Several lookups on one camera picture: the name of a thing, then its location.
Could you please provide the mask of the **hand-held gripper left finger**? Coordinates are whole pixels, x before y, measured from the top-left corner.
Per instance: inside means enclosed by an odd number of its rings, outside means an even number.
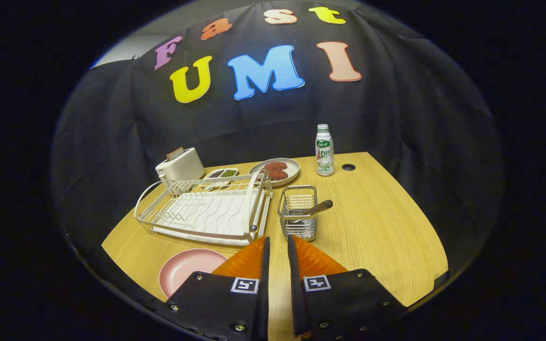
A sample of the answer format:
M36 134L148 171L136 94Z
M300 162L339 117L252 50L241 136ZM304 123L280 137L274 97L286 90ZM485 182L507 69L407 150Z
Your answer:
M266 341L270 238L210 273L195 271L165 302L165 319L201 341Z

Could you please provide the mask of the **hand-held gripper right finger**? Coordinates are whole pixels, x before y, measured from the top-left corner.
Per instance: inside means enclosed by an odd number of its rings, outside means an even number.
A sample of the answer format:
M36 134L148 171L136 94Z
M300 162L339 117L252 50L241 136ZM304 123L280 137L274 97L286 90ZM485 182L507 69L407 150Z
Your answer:
M287 246L295 336L370 339L408 312L368 270L347 270L295 235Z

